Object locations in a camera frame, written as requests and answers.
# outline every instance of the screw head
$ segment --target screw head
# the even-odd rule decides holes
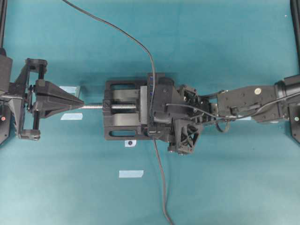
[[[254,90],[254,93],[255,93],[256,95],[259,95],[261,92],[262,92],[262,89],[260,89],[260,88],[256,88],[256,89]]]

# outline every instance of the threaded rod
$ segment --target threaded rod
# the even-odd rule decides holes
[[[102,109],[102,104],[84,105],[80,109]],[[135,104],[112,104],[112,109],[136,109]]]

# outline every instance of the teal table surface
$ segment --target teal table surface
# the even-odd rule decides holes
[[[272,85],[298,74],[289,0],[73,0],[149,48],[158,72],[200,94]],[[9,0],[4,47],[14,60],[48,61],[45,79],[82,87],[101,102],[107,79],[144,78],[150,60],[112,28],[61,0]],[[32,75],[31,82],[37,77]],[[1,225],[164,225],[152,142],[105,141],[102,112],[40,123],[41,139],[11,137],[0,149]],[[27,115],[25,127],[32,123]],[[195,153],[158,142],[177,225],[298,225],[300,146],[288,123],[207,127]],[[120,179],[119,170],[144,170]]]

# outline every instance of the tape strip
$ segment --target tape strip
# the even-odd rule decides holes
[[[77,87],[72,87],[72,86],[60,86],[61,89],[66,91],[67,93],[76,93],[76,88]]]
[[[141,178],[144,170],[120,170],[119,178]]]
[[[60,120],[82,120],[82,113],[65,113],[62,115]]]

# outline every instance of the black cable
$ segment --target black cable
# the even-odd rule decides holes
[[[294,93],[294,94],[287,95],[287,96],[285,96],[285,97],[277,98],[277,99],[275,99],[275,100],[273,100],[273,101],[270,101],[270,102],[268,102],[268,103],[262,105],[262,106],[259,107],[255,112],[250,113],[250,114],[248,114],[248,115],[246,115],[246,116],[237,117],[235,120],[241,120],[241,119],[244,119],[244,118],[249,117],[249,116],[251,116],[251,117],[252,117],[252,116],[255,116],[255,115],[257,115],[261,110],[263,110],[263,108],[265,108],[265,107],[267,107],[267,106],[269,106],[269,105],[272,105],[272,104],[274,104],[274,103],[276,103],[276,102],[280,102],[280,101],[282,101],[282,100],[285,100],[285,99],[288,99],[288,98],[292,98],[292,97],[295,97],[295,96],[298,96],[298,95],[300,95],[300,92],[296,92],[296,93]]]
[[[167,103],[165,106],[180,106],[180,107],[191,108],[191,109],[194,109],[194,110],[198,110],[198,111],[200,111],[200,112],[202,112],[202,113],[204,113],[204,114],[206,114],[206,115],[208,115],[208,116],[211,116],[211,117],[213,117],[213,118],[216,118],[216,119],[218,119],[218,118],[223,118],[223,119],[229,120],[229,118],[227,118],[227,117],[215,116],[215,115],[213,115],[213,114],[211,114],[211,113],[209,113],[209,112],[207,112],[207,111],[205,111],[205,110],[199,109],[199,108],[197,108],[197,107],[195,107],[195,106],[191,106],[191,105],[175,104],[175,103]]]
[[[227,132],[229,131],[229,126],[230,126],[230,123],[229,123],[229,121],[227,121],[227,122],[226,122],[226,127],[225,127],[225,129],[223,130],[223,129],[219,126],[219,124],[216,123],[216,128],[217,128],[217,130],[218,130],[219,132],[221,132],[221,133],[227,133]]]
[[[151,61],[151,66],[152,66],[152,76],[153,76],[153,89],[152,89],[152,97],[151,97],[151,103],[150,103],[150,111],[152,112],[152,108],[153,108],[153,98],[154,98],[154,92],[155,92],[155,86],[156,86],[156,73],[155,73],[155,65],[154,65],[154,60],[153,60],[153,57],[151,55],[151,53],[149,52],[149,50],[141,43],[139,42],[137,39],[135,39],[133,36],[129,35],[128,33],[126,33],[124,30],[122,30],[121,28],[117,27],[116,25],[113,25],[112,23],[104,20],[104,19],[101,19],[81,8],[79,8],[78,6],[72,4],[71,2],[67,1],[67,0],[62,0],[64,1],[65,3],[67,3],[69,6],[77,9],[78,11],[92,17],[93,19],[97,20],[97,21],[100,21],[100,22],[103,22],[105,23],[106,25],[109,25],[113,28],[115,28],[116,30],[120,31],[122,34],[124,34],[125,36],[127,36],[128,38],[130,38],[131,40],[133,40],[134,42],[136,42],[140,47],[142,47],[142,49],[149,55],[150,57],[150,61]]]
[[[276,102],[280,102],[282,100],[286,100],[288,98],[292,98],[292,97],[295,97],[295,96],[298,96],[298,95],[300,95],[300,92],[296,92],[294,94],[287,95],[285,97],[277,98],[277,99],[275,99],[273,101],[267,102],[266,104],[264,104],[261,107],[259,107],[258,109],[256,109],[254,112],[252,112],[250,114],[247,114],[245,116],[241,116],[241,117],[223,117],[222,119],[215,120],[215,121],[209,121],[209,122],[205,122],[205,123],[202,123],[202,124],[206,125],[206,124],[211,124],[211,123],[226,122],[228,120],[234,121],[234,120],[241,120],[241,119],[244,119],[244,118],[247,118],[247,117],[253,117],[253,116],[257,115],[259,112],[261,112],[265,107],[267,107],[269,105],[272,105],[272,104],[274,104]]]
[[[170,216],[167,212],[167,209],[165,207],[165,204],[166,204],[165,174],[164,174],[163,166],[161,165],[161,161],[160,161],[160,157],[159,157],[159,153],[158,153],[158,146],[156,145],[156,140],[155,139],[153,139],[153,144],[154,144],[156,157],[157,157],[157,160],[158,160],[158,165],[159,165],[160,174],[161,174],[161,180],[162,180],[162,183],[163,183],[163,213],[165,215],[165,218],[168,220],[168,222],[171,225],[173,225],[172,219],[170,218]]]

